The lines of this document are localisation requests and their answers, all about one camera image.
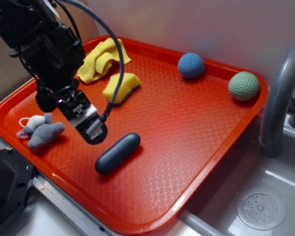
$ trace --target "green ball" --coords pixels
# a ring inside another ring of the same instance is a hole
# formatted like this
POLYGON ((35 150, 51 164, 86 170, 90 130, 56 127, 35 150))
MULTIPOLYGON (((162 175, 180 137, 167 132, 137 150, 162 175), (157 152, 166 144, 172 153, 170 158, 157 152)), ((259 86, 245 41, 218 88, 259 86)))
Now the green ball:
POLYGON ((228 83, 231 96, 239 101, 252 99, 258 93, 259 87, 259 80, 249 72, 235 74, 228 83))

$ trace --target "gray faucet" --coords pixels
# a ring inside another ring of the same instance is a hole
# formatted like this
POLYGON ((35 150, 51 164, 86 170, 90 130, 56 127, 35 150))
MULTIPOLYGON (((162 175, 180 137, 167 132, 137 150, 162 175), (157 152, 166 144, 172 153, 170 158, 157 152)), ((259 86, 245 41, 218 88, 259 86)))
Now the gray faucet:
POLYGON ((259 137, 263 156, 273 158, 282 153, 288 109, 292 112, 290 125, 295 128, 295 44, 286 53, 270 86, 259 137))

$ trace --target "orange tray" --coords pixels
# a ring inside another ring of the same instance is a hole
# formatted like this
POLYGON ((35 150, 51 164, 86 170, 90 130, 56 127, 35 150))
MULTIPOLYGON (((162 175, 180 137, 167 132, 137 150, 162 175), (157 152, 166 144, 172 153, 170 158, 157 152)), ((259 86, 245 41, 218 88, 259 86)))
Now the orange tray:
MULTIPOLYGON (((85 51, 106 38, 87 42, 85 51)), ((204 73, 187 80, 177 69, 183 53, 121 39, 132 59, 126 72, 136 74, 142 87, 113 109, 103 143, 87 144, 59 110, 53 112, 53 122, 62 121, 66 130, 52 145, 30 150, 28 141, 19 140, 19 120, 44 114, 35 102, 34 80, 0 104, 0 136, 107 227, 133 235, 177 215, 263 107, 268 87, 252 72, 260 91, 254 99, 238 102, 229 94, 228 81, 247 70, 204 59, 204 73), (97 158, 130 132, 141 136, 139 148, 118 169, 99 175, 97 158)), ((102 91, 118 72, 115 63, 101 80, 80 85, 99 114, 106 107, 102 91)))

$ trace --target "drain strainer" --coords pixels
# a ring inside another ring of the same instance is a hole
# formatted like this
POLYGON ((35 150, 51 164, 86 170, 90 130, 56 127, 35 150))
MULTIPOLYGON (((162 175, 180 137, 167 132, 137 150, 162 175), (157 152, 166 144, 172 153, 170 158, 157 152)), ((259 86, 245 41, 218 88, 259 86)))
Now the drain strainer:
POLYGON ((271 230, 285 219, 286 207, 283 199, 267 189, 249 189, 237 201, 240 219, 256 230, 271 230))

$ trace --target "yellow cloth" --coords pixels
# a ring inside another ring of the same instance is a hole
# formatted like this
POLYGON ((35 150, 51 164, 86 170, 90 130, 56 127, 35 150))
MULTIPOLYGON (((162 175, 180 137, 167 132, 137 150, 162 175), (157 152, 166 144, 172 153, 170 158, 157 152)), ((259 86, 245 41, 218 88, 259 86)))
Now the yellow cloth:
MULTIPOLYGON (((127 55, 121 39, 118 41, 121 45, 124 63, 127 64, 131 62, 131 59, 127 55)), ((99 80, 107 74, 113 61, 120 61, 119 54, 113 39, 108 38, 104 42, 100 42, 84 58, 84 64, 78 69, 77 77, 87 84, 99 80)))

